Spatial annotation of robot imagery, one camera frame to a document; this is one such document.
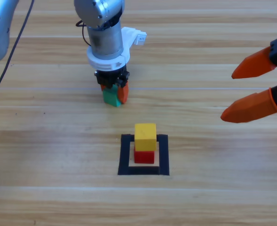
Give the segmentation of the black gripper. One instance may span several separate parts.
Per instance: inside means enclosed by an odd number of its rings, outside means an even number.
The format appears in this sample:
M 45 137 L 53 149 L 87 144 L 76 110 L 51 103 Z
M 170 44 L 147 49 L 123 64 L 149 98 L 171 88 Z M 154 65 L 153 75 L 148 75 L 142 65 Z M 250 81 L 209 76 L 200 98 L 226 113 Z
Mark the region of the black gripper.
M 95 71 L 95 77 L 98 84 L 101 85 L 101 90 L 103 91 L 106 87 L 112 88 L 113 85 L 118 87 L 118 99 L 122 104 L 125 104 L 128 99 L 129 87 L 128 87 L 128 77 L 130 73 L 127 71 L 127 66 L 123 66 L 114 71 Z

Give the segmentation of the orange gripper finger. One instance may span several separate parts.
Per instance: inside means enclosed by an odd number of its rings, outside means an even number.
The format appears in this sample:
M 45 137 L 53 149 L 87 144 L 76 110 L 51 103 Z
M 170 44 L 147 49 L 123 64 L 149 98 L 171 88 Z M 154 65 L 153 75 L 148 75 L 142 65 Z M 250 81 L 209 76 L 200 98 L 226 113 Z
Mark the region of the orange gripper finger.
M 277 39 L 270 45 L 246 57 L 232 73 L 233 79 L 253 78 L 264 75 L 277 67 Z
M 277 113 L 277 86 L 233 102 L 221 115 L 231 123 L 247 123 Z

